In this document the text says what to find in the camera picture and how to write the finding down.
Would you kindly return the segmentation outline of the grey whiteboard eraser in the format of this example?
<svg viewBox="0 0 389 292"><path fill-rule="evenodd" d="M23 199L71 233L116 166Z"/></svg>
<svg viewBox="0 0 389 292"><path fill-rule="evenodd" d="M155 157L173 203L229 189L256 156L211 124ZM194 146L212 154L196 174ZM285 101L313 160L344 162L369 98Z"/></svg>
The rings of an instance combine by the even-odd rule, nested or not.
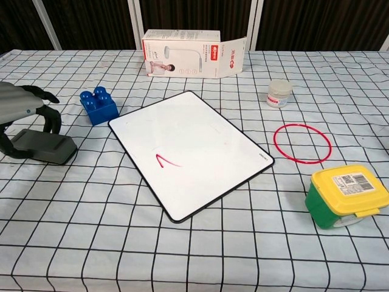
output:
<svg viewBox="0 0 389 292"><path fill-rule="evenodd" d="M77 152L77 145L70 136L42 131L21 130L11 138L17 150L31 151L32 159L63 165Z"/></svg>

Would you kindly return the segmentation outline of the small white plastic jar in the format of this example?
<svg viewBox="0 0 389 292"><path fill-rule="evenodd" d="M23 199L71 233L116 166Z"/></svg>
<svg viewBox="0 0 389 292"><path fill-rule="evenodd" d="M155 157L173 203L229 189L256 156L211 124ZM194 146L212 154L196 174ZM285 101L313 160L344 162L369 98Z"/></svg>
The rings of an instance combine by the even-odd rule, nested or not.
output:
<svg viewBox="0 0 389 292"><path fill-rule="evenodd" d="M271 80L268 86L267 104L274 108L286 106L292 88L292 83L287 80Z"/></svg>

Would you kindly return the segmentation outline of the white whiteboard black frame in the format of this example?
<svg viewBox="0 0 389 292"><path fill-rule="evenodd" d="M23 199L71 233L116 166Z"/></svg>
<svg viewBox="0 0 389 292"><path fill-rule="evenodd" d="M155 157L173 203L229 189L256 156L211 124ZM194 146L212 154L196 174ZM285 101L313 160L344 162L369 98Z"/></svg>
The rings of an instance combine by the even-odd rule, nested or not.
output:
<svg viewBox="0 0 389 292"><path fill-rule="evenodd" d="M191 91L108 125L175 223L274 164L270 154Z"/></svg>

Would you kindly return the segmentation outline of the checked white tablecloth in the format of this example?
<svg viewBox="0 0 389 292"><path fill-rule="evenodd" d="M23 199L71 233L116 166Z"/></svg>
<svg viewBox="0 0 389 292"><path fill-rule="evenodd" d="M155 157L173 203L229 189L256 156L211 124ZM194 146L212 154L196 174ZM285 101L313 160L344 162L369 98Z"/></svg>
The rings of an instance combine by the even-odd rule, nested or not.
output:
<svg viewBox="0 0 389 292"><path fill-rule="evenodd" d="M292 83L267 104L271 80ZM389 189L389 52L249 52L222 79L151 78L133 50L13 50L0 81L55 94L65 165L0 153L0 292L389 292L389 207L323 230L311 175L347 164ZM104 86L123 114L193 91L274 166L189 220L169 220L79 94Z"/></svg>

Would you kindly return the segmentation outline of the white lamp cardboard box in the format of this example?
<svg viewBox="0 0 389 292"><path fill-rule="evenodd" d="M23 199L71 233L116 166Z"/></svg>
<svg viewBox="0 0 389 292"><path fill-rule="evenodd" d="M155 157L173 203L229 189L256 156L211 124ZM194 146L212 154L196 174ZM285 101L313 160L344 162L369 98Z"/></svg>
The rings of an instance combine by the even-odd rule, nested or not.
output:
<svg viewBox="0 0 389 292"><path fill-rule="evenodd" d="M218 30L149 29L142 38L150 77L224 78L243 69L247 38L221 41Z"/></svg>

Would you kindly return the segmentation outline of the blue toy building block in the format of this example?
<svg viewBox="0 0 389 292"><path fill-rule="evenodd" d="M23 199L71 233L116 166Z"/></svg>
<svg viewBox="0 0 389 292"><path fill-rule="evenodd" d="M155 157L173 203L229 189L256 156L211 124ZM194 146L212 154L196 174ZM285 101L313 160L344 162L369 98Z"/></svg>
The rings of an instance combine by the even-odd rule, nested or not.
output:
<svg viewBox="0 0 389 292"><path fill-rule="evenodd" d="M92 126L108 122L119 117L119 111L110 93L103 86L96 87L92 92L80 93L80 102L86 111Z"/></svg>

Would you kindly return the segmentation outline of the green box with yellow lid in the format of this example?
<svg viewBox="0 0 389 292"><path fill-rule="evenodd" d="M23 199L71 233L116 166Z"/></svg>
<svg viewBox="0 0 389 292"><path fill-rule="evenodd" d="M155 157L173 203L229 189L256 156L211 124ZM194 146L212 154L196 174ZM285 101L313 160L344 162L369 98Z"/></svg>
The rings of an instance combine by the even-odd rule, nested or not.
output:
<svg viewBox="0 0 389 292"><path fill-rule="evenodd" d="M313 173L305 205L318 227L339 228L379 214L389 192L366 167L345 165Z"/></svg>

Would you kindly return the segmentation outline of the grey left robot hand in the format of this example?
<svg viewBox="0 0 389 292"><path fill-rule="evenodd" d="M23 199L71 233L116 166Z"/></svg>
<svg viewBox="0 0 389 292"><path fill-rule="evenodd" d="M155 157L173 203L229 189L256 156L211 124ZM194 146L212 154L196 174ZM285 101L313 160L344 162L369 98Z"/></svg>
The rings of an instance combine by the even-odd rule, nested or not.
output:
<svg viewBox="0 0 389 292"><path fill-rule="evenodd" d="M45 119L43 131L58 134L61 129L61 114L47 106L44 101L58 104L60 101L51 92L34 85L16 86L9 82L0 82L0 151L14 159L28 159L33 153L16 149L5 129L16 121L31 115L40 115Z"/></svg>

